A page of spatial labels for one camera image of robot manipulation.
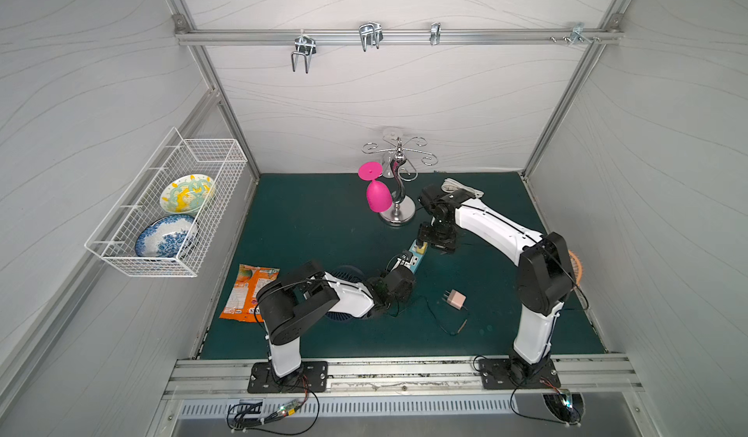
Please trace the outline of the left double metal hook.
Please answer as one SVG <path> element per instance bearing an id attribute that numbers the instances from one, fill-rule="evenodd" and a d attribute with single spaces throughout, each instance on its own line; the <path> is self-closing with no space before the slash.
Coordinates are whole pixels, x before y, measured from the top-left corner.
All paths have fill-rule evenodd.
<path id="1" fill-rule="evenodd" d="M 311 69 L 311 63 L 313 56 L 317 53 L 317 42 L 306 34 L 302 34 L 294 40 L 294 51 L 291 53 L 291 68 L 293 72 L 296 72 L 299 65 L 299 60 L 302 59 L 304 63 L 304 72 L 308 74 Z"/>

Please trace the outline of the pink USB plug adapter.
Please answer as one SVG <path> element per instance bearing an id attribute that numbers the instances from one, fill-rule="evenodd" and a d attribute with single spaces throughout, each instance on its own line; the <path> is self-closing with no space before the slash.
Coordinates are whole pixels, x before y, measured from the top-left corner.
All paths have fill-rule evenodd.
<path id="1" fill-rule="evenodd" d="M 444 301 L 455 310 L 463 310 L 467 297 L 457 290 L 450 290 L 444 293 Z"/>

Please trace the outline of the chrome glass holder stand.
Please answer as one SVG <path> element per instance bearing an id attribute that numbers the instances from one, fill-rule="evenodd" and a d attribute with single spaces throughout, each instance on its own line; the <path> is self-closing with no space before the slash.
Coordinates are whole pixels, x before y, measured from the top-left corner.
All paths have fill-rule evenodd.
<path id="1" fill-rule="evenodd" d="M 367 142 L 362 146 L 365 155 L 380 155 L 379 163 L 383 167 L 380 181 L 386 184 L 393 197 L 393 205 L 382 213 L 380 218 L 390 226 L 401 227 L 409 223 L 416 214 L 416 203 L 406 194 L 405 183 L 412 182 L 419 176 L 418 169 L 409 160 L 409 155 L 418 154 L 425 166 L 435 166 L 438 157 L 424 147 L 428 140 L 422 136 L 406 137 L 400 129 L 385 129 L 382 140 L 386 147 L 377 142 Z"/>

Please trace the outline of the aluminium rail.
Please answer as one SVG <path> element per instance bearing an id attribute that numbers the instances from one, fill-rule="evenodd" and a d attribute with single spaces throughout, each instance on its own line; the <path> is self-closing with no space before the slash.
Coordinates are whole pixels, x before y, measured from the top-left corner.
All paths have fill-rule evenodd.
<path id="1" fill-rule="evenodd" d="M 323 397 L 485 394 L 472 356 L 329 358 Z M 163 398 L 247 396 L 253 359 L 179 360 Z M 643 392 L 628 357 L 557 354 L 551 359 L 563 388 L 576 392 Z"/>
<path id="2" fill-rule="evenodd" d="M 549 37 L 567 36 L 572 28 L 561 29 L 450 29 L 441 28 L 439 46 L 505 46 L 505 45 L 557 45 Z M 430 28 L 383 29 L 385 46 L 432 46 Z M 273 46 L 290 47 L 294 40 L 306 34 L 315 39 L 319 47 L 360 46 L 358 29 L 322 30 L 196 30 L 175 36 L 182 46 Z M 584 34 L 597 36 L 601 44 L 616 44 L 625 37 L 619 31 L 586 29 Z"/>

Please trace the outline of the middle double metal hook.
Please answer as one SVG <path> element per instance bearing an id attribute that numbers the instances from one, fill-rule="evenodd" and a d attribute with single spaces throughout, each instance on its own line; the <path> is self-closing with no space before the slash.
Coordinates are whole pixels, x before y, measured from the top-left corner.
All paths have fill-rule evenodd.
<path id="1" fill-rule="evenodd" d="M 362 50 L 366 53 L 369 49 L 380 49 L 384 40 L 383 28 L 378 22 L 366 22 L 358 28 Z"/>

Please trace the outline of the yellow green patterned plate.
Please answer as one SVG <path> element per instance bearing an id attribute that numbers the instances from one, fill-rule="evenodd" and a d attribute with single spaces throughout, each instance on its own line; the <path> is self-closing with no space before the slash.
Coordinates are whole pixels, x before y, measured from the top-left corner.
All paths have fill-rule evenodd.
<path id="1" fill-rule="evenodd" d="M 214 179 L 204 174 L 189 174 L 169 183 L 158 203 L 169 214 L 197 214 L 212 198 Z"/>

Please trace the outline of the aluminium top rail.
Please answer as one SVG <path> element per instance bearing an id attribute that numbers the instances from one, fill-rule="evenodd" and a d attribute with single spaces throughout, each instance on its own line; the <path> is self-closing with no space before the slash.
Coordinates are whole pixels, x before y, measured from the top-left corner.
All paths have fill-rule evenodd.
<path id="1" fill-rule="evenodd" d="M 557 45 L 549 37 L 567 36 L 572 28 L 561 29 L 450 29 L 441 28 L 439 46 L 505 46 L 505 45 Z M 383 29 L 385 46 L 432 46 L 430 28 Z M 175 36 L 182 46 L 273 46 L 290 47 L 294 40 L 306 34 L 315 39 L 319 47 L 360 46 L 358 29 L 322 30 L 196 30 Z M 625 37 L 619 31 L 586 29 L 584 34 L 597 36 L 601 44 L 616 44 Z"/>

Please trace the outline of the light blue power strip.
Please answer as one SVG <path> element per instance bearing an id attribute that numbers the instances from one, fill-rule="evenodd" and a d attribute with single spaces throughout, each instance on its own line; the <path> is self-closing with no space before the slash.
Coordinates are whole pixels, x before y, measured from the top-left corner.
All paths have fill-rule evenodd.
<path id="1" fill-rule="evenodd" d="M 410 248 L 408 249 L 409 257 L 406 265 L 408 269 L 412 271 L 412 273 L 416 273 L 416 271 L 418 271 L 418 267 L 423 261 L 428 247 L 429 245 L 426 242 L 420 240 L 414 240 L 413 244 L 411 244 Z"/>

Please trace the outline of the double metal hook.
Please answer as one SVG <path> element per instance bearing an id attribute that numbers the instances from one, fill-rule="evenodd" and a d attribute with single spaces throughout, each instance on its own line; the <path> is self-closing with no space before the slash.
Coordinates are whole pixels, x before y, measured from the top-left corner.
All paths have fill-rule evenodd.
<path id="1" fill-rule="evenodd" d="M 380 49 L 384 40 L 383 28 L 378 22 L 366 22 L 358 28 L 362 50 L 366 53 L 369 49 Z"/>
<path id="2" fill-rule="evenodd" d="M 294 51 L 291 53 L 291 68 L 293 72 L 296 72 L 299 65 L 299 60 L 302 59 L 304 63 L 304 72 L 308 74 L 311 69 L 311 63 L 313 56 L 317 53 L 317 42 L 306 34 L 302 34 L 294 40 Z"/>

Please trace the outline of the small single metal hook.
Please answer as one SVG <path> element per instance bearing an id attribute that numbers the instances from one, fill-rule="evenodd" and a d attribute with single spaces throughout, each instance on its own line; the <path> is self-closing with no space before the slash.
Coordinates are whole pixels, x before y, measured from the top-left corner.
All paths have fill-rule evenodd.
<path id="1" fill-rule="evenodd" d="M 432 46 L 438 46 L 440 43 L 440 36 L 441 36 L 441 24 L 438 22 L 435 22 L 430 27 L 430 44 Z"/>

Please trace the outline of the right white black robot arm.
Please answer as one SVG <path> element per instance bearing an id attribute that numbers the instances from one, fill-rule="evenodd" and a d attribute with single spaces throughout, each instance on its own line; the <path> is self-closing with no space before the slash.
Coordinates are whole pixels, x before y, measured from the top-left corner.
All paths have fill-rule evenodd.
<path id="1" fill-rule="evenodd" d="M 451 254 L 466 230 L 498 249 L 517 267 L 515 290 L 522 304 L 513 356 L 536 366 L 549 358 L 557 318 L 578 286 L 568 244 L 557 233 L 530 230 L 490 208 L 466 188 L 424 187 L 419 203 L 432 220 L 420 225 L 416 246 Z"/>

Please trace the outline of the right metal hook bracket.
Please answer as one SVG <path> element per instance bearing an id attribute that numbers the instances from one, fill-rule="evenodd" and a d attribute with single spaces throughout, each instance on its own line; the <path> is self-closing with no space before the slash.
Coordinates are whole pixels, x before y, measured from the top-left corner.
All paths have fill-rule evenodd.
<path id="1" fill-rule="evenodd" d="M 571 32 L 564 37 L 557 38 L 557 37 L 549 37 L 549 41 L 553 44 L 559 44 L 564 43 L 567 46 L 574 46 L 574 45 L 589 45 L 593 46 L 596 44 L 601 44 L 602 40 L 597 36 L 588 36 L 584 34 L 584 24 L 582 22 L 576 24 L 572 29 Z"/>

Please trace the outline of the orange snack packet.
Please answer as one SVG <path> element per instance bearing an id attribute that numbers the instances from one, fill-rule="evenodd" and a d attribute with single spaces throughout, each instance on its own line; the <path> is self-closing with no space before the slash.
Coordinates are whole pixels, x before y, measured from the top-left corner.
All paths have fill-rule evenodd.
<path id="1" fill-rule="evenodd" d="M 276 268 L 255 267 L 241 264 L 229 298 L 220 312 L 220 318 L 243 323 L 261 323 L 257 308 L 257 294 L 280 274 Z"/>

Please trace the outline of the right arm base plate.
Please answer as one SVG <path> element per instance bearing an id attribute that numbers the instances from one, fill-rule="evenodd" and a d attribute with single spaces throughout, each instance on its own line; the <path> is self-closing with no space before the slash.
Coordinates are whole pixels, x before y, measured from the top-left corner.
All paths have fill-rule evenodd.
<path id="1" fill-rule="evenodd" d="M 529 365 L 519 357 L 487 358 L 477 356 L 473 368 L 488 390 L 561 388 L 553 361 L 547 357 Z"/>

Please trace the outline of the dark blue desk fan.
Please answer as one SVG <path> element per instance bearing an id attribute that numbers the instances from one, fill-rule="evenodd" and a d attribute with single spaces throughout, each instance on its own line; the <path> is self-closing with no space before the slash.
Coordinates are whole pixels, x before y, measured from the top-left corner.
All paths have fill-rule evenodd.
<path id="1" fill-rule="evenodd" d="M 363 283 L 363 273 L 353 266 L 340 266 L 325 274 L 325 280 L 338 296 L 326 317 L 338 321 L 363 318 L 374 307 L 373 297 Z"/>

